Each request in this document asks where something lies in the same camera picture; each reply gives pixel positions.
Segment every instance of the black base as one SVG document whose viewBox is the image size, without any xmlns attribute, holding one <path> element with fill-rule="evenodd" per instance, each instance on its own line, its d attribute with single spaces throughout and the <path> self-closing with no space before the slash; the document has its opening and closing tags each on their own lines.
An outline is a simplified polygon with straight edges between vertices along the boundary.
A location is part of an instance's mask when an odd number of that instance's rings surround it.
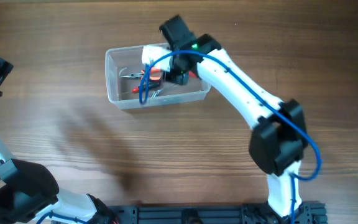
<svg viewBox="0 0 358 224">
<path fill-rule="evenodd" d="M 182 212 L 195 209 L 204 224 L 287 224 L 266 203 L 222 207 L 109 207 L 121 224 L 182 224 Z M 297 210 L 296 224 L 327 224 L 325 204 L 304 202 Z"/>
</svg>

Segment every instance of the clear plastic container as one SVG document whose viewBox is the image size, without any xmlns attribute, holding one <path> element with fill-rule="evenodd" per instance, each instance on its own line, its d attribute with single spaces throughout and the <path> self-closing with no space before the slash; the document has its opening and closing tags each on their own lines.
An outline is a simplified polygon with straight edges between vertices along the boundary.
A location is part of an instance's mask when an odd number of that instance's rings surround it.
<svg viewBox="0 0 358 224">
<path fill-rule="evenodd" d="M 155 44 L 168 47 L 167 44 Z M 139 103 L 139 94 L 131 90 L 140 85 L 140 80 L 120 78 L 129 73 L 140 72 L 142 64 L 142 46 L 110 49 L 106 52 L 106 86 L 111 103 L 119 109 L 140 108 L 145 106 L 159 106 L 171 103 L 184 103 L 203 100 L 211 89 L 211 85 L 199 78 L 189 78 L 187 85 L 175 85 L 163 82 L 158 88 L 149 90 L 149 99 L 145 105 Z M 153 91 L 161 90 L 158 96 L 151 98 Z"/>
</svg>

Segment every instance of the pliers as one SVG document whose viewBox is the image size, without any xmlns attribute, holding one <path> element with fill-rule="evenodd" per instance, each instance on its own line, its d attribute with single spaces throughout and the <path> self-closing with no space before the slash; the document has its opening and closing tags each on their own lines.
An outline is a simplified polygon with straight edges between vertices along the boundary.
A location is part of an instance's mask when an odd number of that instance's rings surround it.
<svg viewBox="0 0 358 224">
<path fill-rule="evenodd" d="M 157 72 L 163 72 L 162 70 L 160 70 L 159 68 L 152 68 L 151 73 L 157 73 Z M 122 78 L 131 78 L 131 79 L 140 79 L 143 78 L 145 73 L 145 70 L 142 70 L 142 72 L 136 72 L 136 73 L 131 73 L 128 75 L 123 75 L 121 76 Z M 150 77 L 150 80 L 152 81 L 159 81 L 161 79 L 161 77 Z"/>
<path fill-rule="evenodd" d="M 152 90 L 154 88 L 157 88 L 161 85 L 161 81 L 158 81 L 158 82 L 149 82 L 149 90 Z M 132 93 L 138 93 L 139 92 L 139 88 L 140 86 L 134 88 L 132 90 Z M 143 84 L 143 90 L 146 90 L 146 84 Z"/>
</svg>

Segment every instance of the wood grain surface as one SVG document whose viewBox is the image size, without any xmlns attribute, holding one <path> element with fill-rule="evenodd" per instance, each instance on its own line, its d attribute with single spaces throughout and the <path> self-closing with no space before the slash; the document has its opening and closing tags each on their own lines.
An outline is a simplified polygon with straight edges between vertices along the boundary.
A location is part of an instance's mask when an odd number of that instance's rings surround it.
<svg viewBox="0 0 358 224">
<path fill-rule="evenodd" d="M 358 1 L 0 4 L 0 57 L 15 66 L 1 86 L 2 140 L 108 205 L 264 202 L 251 131 L 215 89 L 144 110 L 107 98 L 106 51 L 161 42 L 175 14 L 267 91 L 303 105 L 324 164 L 300 194 L 326 203 L 330 223 L 358 223 Z M 314 166 L 309 148 L 301 173 Z"/>
</svg>

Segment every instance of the cable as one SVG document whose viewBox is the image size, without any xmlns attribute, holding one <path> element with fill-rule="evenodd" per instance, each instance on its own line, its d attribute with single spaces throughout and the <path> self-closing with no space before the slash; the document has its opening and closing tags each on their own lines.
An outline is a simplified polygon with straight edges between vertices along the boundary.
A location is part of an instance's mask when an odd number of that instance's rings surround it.
<svg viewBox="0 0 358 224">
<path fill-rule="evenodd" d="M 251 87 L 249 87 L 241 78 L 239 78 L 227 65 L 225 65 L 222 61 L 220 61 L 219 59 L 217 59 L 216 57 L 210 56 L 210 55 L 206 55 L 206 54 L 202 54 L 199 53 L 197 51 L 194 50 L 177 50 L 174 52 L 170 52 L 169 54 L 166 54 L 162 57 L 160 57 L 159 59 L 157 59 L 156 61 L 154 61 L 153 63 L 151 63 L 150 65 L 146 66 L 145 69 L 145 75 L 144 78 L 140 81 L 140 88 L 139 88 L 139 102 L 143 105 L 146 103 L 147 101 L 147 97 L 149 95 L 149 77 L 150 77 L 150 70 L 151 68 L 158 62 L 160 62 L 161 60 L 174 56 L 174 55 L 179 55 L 179 54 L 193 54 L 193 55 L 198 55 L 200 57 L 204 57 L 204 58 L 208 58 L 213 60 L 214 62 L 218 63 L 220 66 L 222 66 L 227 72 L 229 72 L 245 89 L 247 89 L 258 101 L 260 101 L 267 109 L 269 109 L 274 115 L 278 116 L 284 123 L 287 123 L 287 125 L 291 126 L 296 132 L 298 132 L 305 140 L 307 140 L 310 144 L 310 146 L 313 148 L 314 150 L 314 154 L 316 156 L 316 169 L 314 170 L 314 172 L 308 176 L 308 177 L 302 177 L 300 175 L 297 174 L 290 174 L 291 176 L 291 181 L 293 182 L 293 187 L 292 187 L 292 205 L 291 205 L 291 223 L 295 222 L 295 178 L 301 180 L 301 181 L 311 181 L 313 179 L 315 179 L 318 176 L 318 173 L 321 169 L 321 165 L 323 163 L 323 160 L 321 159 L 321 154 L 320 154 L 320 150 L 319 147 L 317 146 L 317 144 L 312 140 L 311 137 L 309 137 L 308 134 L 306 134 L 302 129 L 300 129 L 297 125 L 295 125 L 294 123 L 292 123 L 292 121 L 290 121 L 288 118 L 286 118 L 284 115 L 282 115 L 280 112 L 278 112 L 276 109 L 274 109 L 272 106 L 270 106 L 262 97 L 260 97 Z M 145 93 L 145 99 L 144 101 L 142 101 L 142 93 L 143 93 L 143 84 L 144 82 L 146 82 L 146 93 Z"/>
<path fill-rule="evenodd" d="M 76 223 L 88 224 L 86 221 L 77 219 L 77 217 L 71 218 L 71 217 L 67 217 L 67 216 L 64 216 L 64 215 L 56 214 L 54 212 L 47 212 L 44 215 L 42 215 L 41 218 L 37 221 L 37 224 L 41 224 L 42 221 L 44 219 L 46 219 L 47 217 L 49 217 L 49 218 L 56 217 L 56 218 L 61 218 L 61 219 L 76 222 Z"/>
<path fill-rule="evenodd" d="M 296 204 L 296 190 L 295 190 L 295 178 L 291 176 L 291 224 L 295 223 L 295 204 Z"/>
</svg>

